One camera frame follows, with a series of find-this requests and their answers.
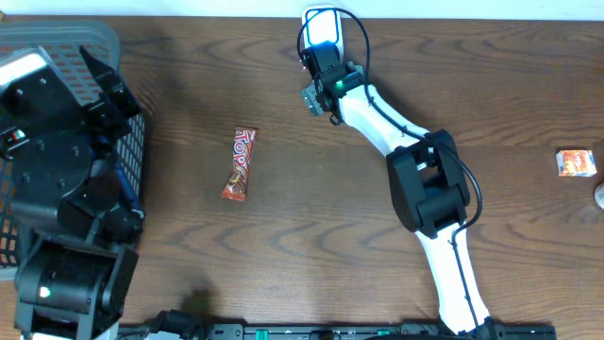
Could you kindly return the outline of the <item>red white snack packet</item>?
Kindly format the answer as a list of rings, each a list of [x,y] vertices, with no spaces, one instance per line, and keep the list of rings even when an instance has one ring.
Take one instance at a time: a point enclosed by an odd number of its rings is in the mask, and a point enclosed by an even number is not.
[[[232,171],[221,197],[246,201],[249,167],[258,130],[253,127],[236,127],[232,155]]]

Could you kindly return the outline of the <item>orange Kleenex tissue pack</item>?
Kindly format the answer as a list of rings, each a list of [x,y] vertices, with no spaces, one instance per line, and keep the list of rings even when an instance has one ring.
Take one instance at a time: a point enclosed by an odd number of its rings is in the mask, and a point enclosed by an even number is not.
[[[592,150],[560,150],[556,154],[560,177],[591,177],[597,173]]]

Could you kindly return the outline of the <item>green lid white jar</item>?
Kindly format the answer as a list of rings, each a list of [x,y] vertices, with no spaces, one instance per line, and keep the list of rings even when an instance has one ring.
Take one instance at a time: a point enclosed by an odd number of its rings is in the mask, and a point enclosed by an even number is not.
[[[596,186],[594,190],[594,199],[596,205],[600,209],[604,209],[604,183],[600,183]]]

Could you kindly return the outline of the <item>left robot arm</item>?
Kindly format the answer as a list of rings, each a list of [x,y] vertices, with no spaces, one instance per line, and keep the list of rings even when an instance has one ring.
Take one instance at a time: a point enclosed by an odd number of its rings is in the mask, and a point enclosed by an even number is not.
[[[40,47],[1,63],[1,155],[22,248],[14,325],[25,339],[113,338],[138,261],[144,212],[117,144],[141,109],[115,69],[82,58],[99,87],[88,104]]]

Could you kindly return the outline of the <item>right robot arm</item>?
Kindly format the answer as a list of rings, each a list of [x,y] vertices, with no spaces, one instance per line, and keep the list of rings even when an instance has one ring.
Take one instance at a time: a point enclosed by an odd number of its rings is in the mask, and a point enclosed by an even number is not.
[[[333,42],[301,51],[312,78],[303,97],[312,114],[330,113],[333,124],[354,128],[385,157],[395,213],[426,253],[441,320],[457,335],[476,332],[490,315],[467,247],[475,221],[466,208],[480,195],[477,181],[448,132],[406,119],[383,100],[366,70],[342,56]]]

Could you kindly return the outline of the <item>white barcode scanner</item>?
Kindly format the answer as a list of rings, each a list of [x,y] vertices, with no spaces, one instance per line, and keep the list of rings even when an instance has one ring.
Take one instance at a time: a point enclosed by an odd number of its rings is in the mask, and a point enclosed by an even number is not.
[[[307,7],[302,13],[304,47],[321,43],[335,43],[343,47],[341,14],[332,5]]]

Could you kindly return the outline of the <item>grey plastic mesh basket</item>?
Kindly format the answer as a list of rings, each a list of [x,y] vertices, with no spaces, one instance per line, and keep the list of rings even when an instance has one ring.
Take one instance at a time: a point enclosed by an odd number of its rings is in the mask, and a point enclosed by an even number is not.
[[[42,21],[1,25],[1,59],[30,47],[41,47],[58,66],[77,101],[84,105],[98,98],[100,88],[92,80],[78,49],[86,50],[118,70],[121,45],[115,31],[100,22]],[[142,115],[128,120],[132,132],[117,143],[119,161],[127,182],[137,196],[143,190],[143,156],[146,123]],[[14,192],[12,164],[1,161],[1,280],[11,281],[17,271],[17,227],[9,201]]]

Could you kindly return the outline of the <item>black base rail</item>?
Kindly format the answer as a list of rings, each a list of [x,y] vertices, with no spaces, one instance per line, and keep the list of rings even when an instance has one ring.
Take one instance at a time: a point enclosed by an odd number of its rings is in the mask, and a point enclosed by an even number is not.
[[[454,333],[441,321],[408,320],[394,325],[248,325],[204,323],[191,314],[162,311],[139,326],[121,326],[118,340],[557,340],[547,325],[511,325],[487,319],[475,331]]]

